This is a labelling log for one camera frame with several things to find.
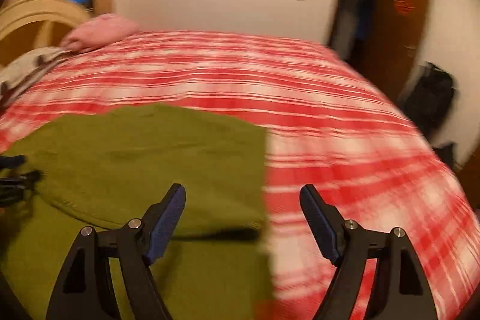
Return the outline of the green knit sweater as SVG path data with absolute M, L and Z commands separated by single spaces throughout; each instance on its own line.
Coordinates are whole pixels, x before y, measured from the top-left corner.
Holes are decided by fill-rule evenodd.
M 122 227 L 172 184 L 186 205 L 151 268 L 174 319 L 253 319 L 271 296 L 260 242 L 267 132 L 226 115 L 152 104 L 64 115 L 7 149 L 41 171 L 36 192 L 11 207 L 1 271 L 34 319 L 80 229 Z

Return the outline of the white patterned pillow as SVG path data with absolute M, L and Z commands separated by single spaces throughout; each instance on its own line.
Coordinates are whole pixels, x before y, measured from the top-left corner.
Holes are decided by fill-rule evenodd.
M 1 108 L 9 107 L 70 54 L 59 47 L 32 49 L 1 69 Z

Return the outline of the pink pillow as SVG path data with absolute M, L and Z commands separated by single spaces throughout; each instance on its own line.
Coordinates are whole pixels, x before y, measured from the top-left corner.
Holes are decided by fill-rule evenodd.
M 82 23 L 64 37 L 60 47 L 74 53 L 90 52 L 140 31 L 139 25 L 116 14 L 103 14 Z

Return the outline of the red plaid bed cover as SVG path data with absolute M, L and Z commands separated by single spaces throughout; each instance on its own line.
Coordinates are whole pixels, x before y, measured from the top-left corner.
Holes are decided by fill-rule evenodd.
M 55 68 L 1 117 L 1 147 L 59 115 L 162 101 L 233 115 L 271 132 L 265 201 L 274 293 L 309 319 L 333 267 L 299 207 L 313 184 L 369 229 L 406 230 L 441 319 L 479 285 L 479 222 L 420 132 L 325 47 L 224 32 L 141 32 Z

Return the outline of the cream wooden headboard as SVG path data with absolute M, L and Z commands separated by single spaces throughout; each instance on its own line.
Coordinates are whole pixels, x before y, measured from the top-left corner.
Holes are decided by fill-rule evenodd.
M 1 10 L 1 67 L 32 49 L 58 46 L 90 13 L 69 0 L 20 0 Z

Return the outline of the brown wooden door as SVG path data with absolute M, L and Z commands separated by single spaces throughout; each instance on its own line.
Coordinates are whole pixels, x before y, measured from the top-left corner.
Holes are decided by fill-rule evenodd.
M 394 0 L 337 0 L 328 46 L 391 101 L 413 69 L 430 0 L 414 0 L 406 16 Z

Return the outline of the red door decoration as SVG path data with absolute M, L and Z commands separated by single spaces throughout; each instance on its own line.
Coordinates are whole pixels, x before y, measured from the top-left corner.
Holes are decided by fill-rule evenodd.
M 406 16 L 415 10 L 414 0 L 394 0 L 395 11 L 402 16 Z

